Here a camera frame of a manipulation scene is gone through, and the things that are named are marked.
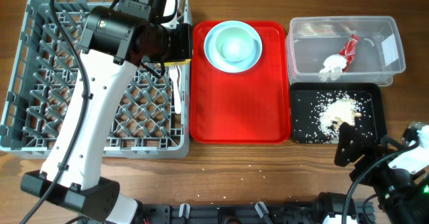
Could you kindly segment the white paper napkin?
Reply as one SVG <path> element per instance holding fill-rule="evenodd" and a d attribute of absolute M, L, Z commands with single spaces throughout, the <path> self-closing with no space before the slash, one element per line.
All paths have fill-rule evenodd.
<path fill-rule="evenodd" d="M 328 80 L 337 80 L 343 70 L 347 66 L 347 59 L 340 54 L 333 54 L 323 62 L 323 69 L 320 70 L 320 80 L 327 82 Z"/>

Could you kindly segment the yellow plastic cup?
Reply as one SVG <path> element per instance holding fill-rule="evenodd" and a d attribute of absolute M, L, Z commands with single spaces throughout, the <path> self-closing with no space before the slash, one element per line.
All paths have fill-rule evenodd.
<path fill-rule="evenodd" d="M 189 64 L 191 62 L 191 59 L 185 59 L 185 60 L 181 60 L 181 61 L 170 61 L 170 62 L 165 62 L 165 66 L 182 66 L 182 65 L 186 65 Z"/>

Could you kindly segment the white plastic fork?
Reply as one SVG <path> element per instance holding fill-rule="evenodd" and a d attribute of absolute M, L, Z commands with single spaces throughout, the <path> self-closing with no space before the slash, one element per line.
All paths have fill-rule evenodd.
<path fill-rule="evenodd" d="M 181 96 L 179 90 L 179 70 L 177 66 L 169 67 L 169 77 L 173 83 L 173 94 L 174 94 L 174 108 L 176 114 L 181 114 L 182 105 L 181 105 Z"/>

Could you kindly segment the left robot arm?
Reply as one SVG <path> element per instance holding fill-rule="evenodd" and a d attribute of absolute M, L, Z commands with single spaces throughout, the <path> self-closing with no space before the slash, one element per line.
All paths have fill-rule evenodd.
<path fill-rule="evenodd" d="M 114 0 L 83 19 L 78 77 L 53 150 L 40 170 L 21 179 L 22 191 L 105 223 L 148 223 L 140 201 L 101 176 L 103 151 L 120 101 L 138 68 L 192 57 L 192 26 L 168 27 L 167 0 Z"/>

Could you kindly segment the red snack wrapper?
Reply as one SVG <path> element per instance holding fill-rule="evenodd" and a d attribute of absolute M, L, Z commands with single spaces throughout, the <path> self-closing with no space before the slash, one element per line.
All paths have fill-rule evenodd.
<path fill-rule="evenodd" d="M 346 72 L 355 58 L 355 48 L 359 42 L 359 37 L 351 34 L 345 46 L 339 52 L 339 55 L 346 60 L 346 65 L 343 67 L 342 72 Z"/>

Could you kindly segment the rice and food scraps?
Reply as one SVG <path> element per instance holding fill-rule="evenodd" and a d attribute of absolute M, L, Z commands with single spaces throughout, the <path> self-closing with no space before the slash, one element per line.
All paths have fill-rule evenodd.
<path fill-rule="evenodd" d="M 366 91 L 296 91 L 291 110 L 292 139 L 297 143 L 337 144 L 342 123 L 376 140 L 372 98 Z"/>

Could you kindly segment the white plastic spoon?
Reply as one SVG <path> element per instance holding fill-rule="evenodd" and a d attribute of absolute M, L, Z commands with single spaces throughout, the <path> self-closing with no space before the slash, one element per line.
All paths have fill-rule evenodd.
<path fill-rule="evenodd" d="M 180 93 L 181 93 L 181 100 L 183 101 L 184 97 L 185 97 L 184 91 L 185 91 L 185 86 L 186 86 L 186 83 L 185 83 L 185 80 L 186 80 L 185 73 L 186 72 L 184 70 L 184 66 L 180 66 L 179 70 L 180 70 L 179 87 L 180 87 Z"/>

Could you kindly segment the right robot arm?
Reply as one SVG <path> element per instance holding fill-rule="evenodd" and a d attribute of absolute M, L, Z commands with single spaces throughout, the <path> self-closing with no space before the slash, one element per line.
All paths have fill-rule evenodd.
<path fill-rule="evenodd" d="M 362 184 L 373 188 L 379 208 L 391 223 L 428 222 L 428 125 L 412 122 L 397 142 L 388 135 L 378 144 L 365 139 L 353 126 L 342 123 L 334 162 L 345 167 L 352 184 L 346 194 L 322 192 L 312 204 L 316 223 L 358 223 L 352 200 Z"/>

